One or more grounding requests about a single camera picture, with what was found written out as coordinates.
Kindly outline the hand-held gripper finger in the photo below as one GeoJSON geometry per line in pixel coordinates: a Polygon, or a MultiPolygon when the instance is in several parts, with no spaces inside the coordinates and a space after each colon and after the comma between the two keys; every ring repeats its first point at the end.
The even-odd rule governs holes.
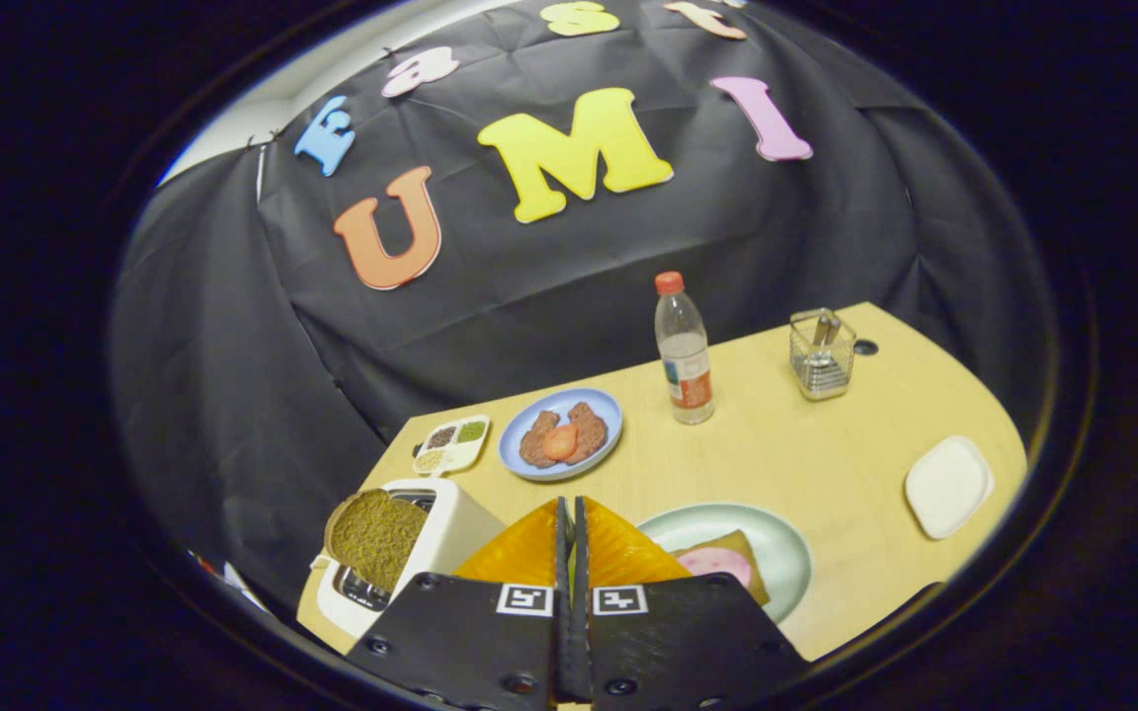
{"type": "Polygon", "coordinates": [[[551,526],[534,555],[551,581],[484,581],[437,572],[411,577],[347,661],[376,678],[456,710],[551,710],[556,702],[563,627],[570,611],[564,499],[545,506],[551,526]]]}
{"type": "Polygon", "coordinates": [[[635,526],[588,497],[575,513],[574,629],[596,710],[745,710],[808,671],[778,630],[809,582],[784,521],[701,504],[635,526]]]}

